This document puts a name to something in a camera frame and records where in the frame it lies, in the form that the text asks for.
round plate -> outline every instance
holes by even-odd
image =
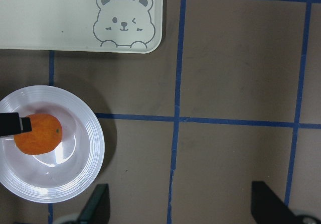
[[[80,98],[57,87],[25,87],[0,101],[0,113],[11,112],[21,118],[51,114],[60,121],[63,138],[42,155],[24,154],[13,136],[0,138],[0,182],[7,189],[27,200],[55,203],[80,194],[94,181],[104,158],[104,136]]]

tray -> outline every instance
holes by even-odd
[[[0,48],[148,53],[163,0],[0,0]]]

blue grid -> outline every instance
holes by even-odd
[[[172,142],[172,157],[171,157],[171,171],[170,171],[170,183],[169,183],[169,201],[168,201],[168,216],[167,224],[172,224],[172,184],[173,176],[176,169],[176,156],[179,138],[179,125],[180,123],[205,123],[205,124],[219,124],[219,125],[243,125],[243,126],[264,126],[264,127],[279,127],[279,128],[293,128],[292,143],[290,161],[288,167],[286,192],[284,202],[289,204],[292,176],[294,169],[294,160],[296,152],[296,143],[299,129],[321,129],[321,124],[306,124],[300,123],[301,103],[304,85],[304,75],[306,67],[306,54],[309,37],[309,25],[311,18],[311,6],[312,4],[320,4],[321,0],[266,0],[266,1],[287,1],[287,2],[301,2],[306,3],[305,8],[305,20],[303,30],[303,43],[301,50],[300,72],[297,87],[297,100],[295,108],[294,122],[271,122],[271,121],[252,121],[252,120],[231,120],[231,119],[214,119],[214,118],[192,118],[180,116],[180,100],[181,100],[181,76],[182,76],[182,64],[183,64],[183,48],[184,48],[184,31],[185,31],[185,14],[186,14],[186,0],[181,0],[180,9],[180,23],[179,23],[179,39],[178,39],[178,51],[177,51],[177,66],[176,66],[176,87],[175,87],[175,114],[170,116],[145,116],[145,115],[123,115],[123,114],[105,114],[96,113],[96,116],[101,119],[115,119],[115,120],[138,120],[138,121],[161,121],[174,123],[173,129],[173,142]],[[54,63],[55,52],[49,52],[49,85],[54,85]],[[48,205],[49,217],[48,223],[53,223],[53,205]]]

black object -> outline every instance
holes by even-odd
[[[263,181],[252,182],[251,213],[257,224],[321,224],[312,216],[295,216]]]
[[[30,118],[20,118],[18,113],[0,113],[0,137],[17,135],[31,130]]]
[[[108,224],[110,200],[108,184],[99,184],[94,189],[76,221],[63,224]]]

bear face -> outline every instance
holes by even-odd
[[[113,42],[116,47],[132,47],[147,43],[155,36],[150,9],[153,0],[96,0],[100,9],[93,26],[95,37],[101,42]]]

